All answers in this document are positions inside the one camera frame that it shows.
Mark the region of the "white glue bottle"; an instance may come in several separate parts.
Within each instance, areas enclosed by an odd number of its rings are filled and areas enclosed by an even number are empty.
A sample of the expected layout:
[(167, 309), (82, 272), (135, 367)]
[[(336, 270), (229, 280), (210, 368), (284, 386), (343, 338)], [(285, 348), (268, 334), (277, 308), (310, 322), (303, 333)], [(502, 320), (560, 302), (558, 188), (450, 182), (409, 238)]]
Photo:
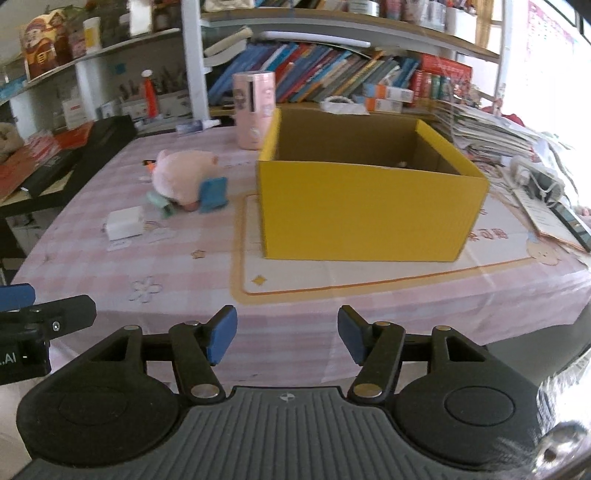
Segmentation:
[(206, 131), (217, 126), (221, 126), (221, 121), (218, 119), (192, 120), (190, 122), (177, 124), (175, 126), (175, 131), (179, 135), (187, 135)]

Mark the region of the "white woven small bag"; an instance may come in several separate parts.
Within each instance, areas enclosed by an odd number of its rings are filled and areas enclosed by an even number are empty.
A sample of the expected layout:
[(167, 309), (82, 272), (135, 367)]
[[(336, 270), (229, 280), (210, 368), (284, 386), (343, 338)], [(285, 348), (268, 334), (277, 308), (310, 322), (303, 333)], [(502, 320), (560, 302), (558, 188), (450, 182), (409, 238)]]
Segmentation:
[(320, 102), (322, 112), (332, 115), (365, 116), (366, 106), (344, 96), (329, 96)]

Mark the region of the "blue small pouch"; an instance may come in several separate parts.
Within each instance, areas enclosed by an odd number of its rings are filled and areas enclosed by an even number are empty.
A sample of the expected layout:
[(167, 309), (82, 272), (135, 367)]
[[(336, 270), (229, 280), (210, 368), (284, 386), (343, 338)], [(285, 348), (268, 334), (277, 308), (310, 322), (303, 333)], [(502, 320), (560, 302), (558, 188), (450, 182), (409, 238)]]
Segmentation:
[(228, 204), (228, 178), (206, 179), (201, 183), (198, 194), (198, 211), (209, 213)]

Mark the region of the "mint green small case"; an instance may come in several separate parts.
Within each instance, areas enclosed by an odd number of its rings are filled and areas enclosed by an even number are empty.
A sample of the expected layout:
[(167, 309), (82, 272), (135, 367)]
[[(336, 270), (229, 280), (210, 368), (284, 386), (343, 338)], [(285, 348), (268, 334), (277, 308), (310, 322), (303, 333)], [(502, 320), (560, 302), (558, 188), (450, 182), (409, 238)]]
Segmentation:
[(148, 202), (158, 210), (163, 219), (169, 218), (175, 214), (175, 206), (173, 202), (156, 191), (148, 191), (146, 193), (146, 198)]

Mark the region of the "red paper sheets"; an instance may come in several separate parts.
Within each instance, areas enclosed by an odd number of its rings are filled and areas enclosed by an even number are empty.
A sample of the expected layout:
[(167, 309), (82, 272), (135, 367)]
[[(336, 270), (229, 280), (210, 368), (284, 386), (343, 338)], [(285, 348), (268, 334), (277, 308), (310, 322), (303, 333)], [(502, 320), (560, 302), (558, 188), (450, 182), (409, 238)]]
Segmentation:
[(43, 131), (34, 134), (25, 144), (1, 164), (1, 201), (8, 199), (33, 173), (47, 164), (51, 157), (66, 150), (86, 145), (94, 126), (92, 121), (54, 136)]

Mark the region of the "black remote control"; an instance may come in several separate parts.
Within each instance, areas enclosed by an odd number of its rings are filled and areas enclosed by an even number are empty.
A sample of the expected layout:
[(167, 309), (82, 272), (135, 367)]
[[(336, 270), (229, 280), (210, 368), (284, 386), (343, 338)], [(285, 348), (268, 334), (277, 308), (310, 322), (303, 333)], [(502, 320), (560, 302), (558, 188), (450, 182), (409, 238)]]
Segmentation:
[(590, 228), (580, 217), (560, 202), (552, 205), (550, 211), (555, 217), (550, 235), (565, 245), (589, 253)]

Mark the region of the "row of books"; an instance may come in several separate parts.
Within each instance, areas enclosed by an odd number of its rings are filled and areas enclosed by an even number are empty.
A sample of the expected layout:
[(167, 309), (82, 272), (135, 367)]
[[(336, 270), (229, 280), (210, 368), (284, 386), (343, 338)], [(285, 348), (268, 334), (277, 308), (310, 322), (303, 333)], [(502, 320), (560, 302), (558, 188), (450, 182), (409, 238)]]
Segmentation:
[(419, 98), (460, 100), (470, 93), (473, 77), (470, 66), (425, 53), (388, 55), (327, 43), (249, 42), (214, 68), (208, 104), (230, 104), (232, 76), (249, 71), (273, 73), (279, 103), (318, 103), (329, 96), (356, 99), (370, 85), (412, 91), (413, 98), (403, 102), (407, 106)]

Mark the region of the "yellow cardboard box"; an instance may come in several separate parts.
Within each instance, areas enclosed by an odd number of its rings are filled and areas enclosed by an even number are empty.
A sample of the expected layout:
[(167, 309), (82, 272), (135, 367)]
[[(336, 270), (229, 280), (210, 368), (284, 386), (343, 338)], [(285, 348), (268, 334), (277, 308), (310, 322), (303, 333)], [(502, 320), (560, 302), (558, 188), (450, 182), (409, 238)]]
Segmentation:
[(489, 182), (429, 124), (277, 108), (257, 163), (276, 260), (453, 262)]

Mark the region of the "pink cylindrical container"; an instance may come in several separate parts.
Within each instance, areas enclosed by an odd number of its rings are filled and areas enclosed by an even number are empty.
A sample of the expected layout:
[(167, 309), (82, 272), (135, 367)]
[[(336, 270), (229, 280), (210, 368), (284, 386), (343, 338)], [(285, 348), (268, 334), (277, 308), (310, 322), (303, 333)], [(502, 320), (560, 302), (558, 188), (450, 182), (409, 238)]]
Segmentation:
[(232, 76), (238, 146), (259, 150), (276, 109), (276, 75), (271, 71), (246, 71)]

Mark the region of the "pink plush toy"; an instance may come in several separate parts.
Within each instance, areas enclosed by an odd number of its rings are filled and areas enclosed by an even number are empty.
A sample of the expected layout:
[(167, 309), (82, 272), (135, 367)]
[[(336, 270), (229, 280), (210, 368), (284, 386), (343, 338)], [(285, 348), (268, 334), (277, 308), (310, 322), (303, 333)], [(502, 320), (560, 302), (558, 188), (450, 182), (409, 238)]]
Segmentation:
[(161, 196), (185, 211), (198, 207), (200, 185), (217, 174), (218, 157), (202, 150), (161, 150), (150, 170), (151, 183)]

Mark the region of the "cartoon placemat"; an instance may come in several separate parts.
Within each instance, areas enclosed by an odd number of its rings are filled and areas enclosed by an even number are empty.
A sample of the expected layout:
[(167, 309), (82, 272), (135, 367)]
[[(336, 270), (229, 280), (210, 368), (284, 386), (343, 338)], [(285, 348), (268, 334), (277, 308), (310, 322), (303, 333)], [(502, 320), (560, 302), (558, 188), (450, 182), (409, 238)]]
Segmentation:
[(247, 304), (303, 302), (368, 295), (471, 278), (526, 265), (554, 267), (557, 249), (538, 239), (514, 212), (490, 195), (454, 262), (346, 262), (263, 257), (259, 196), (247, 194), (236, 214), (230, 289)]

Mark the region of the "stack of newspapers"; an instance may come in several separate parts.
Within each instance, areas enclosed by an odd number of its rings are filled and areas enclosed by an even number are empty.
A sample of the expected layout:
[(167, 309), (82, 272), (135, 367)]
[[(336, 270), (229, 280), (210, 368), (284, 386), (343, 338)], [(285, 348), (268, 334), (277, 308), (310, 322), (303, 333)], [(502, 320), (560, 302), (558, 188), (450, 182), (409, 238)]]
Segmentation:
[(541, 140), (539, 134), (508, 118), (462, 104), (438, 101), (432, 113), (436, 130), (458, 149), (481, 159), (533, 158)]

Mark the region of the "white power adapter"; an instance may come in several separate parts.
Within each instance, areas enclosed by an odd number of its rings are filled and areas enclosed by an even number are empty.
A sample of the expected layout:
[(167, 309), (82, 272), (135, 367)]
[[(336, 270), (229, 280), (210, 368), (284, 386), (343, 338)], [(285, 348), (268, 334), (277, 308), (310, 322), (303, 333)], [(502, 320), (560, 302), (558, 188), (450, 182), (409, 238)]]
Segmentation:
[(104, 231), (109, 241), (139, 236), (144, 230), (144, 211), (141, 206), (112, 211), (106, 217)]

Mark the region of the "black rectangular box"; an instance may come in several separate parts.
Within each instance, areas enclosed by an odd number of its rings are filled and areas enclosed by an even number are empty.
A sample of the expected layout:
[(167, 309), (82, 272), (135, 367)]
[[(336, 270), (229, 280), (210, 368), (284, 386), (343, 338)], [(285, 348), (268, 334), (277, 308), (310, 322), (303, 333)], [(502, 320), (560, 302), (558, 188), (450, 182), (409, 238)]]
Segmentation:
[(39, 197), (53, 183), (65, 176), (79, 161), (82, 149), (61, 150), (38, 167), (21, 185), (31, 198)]

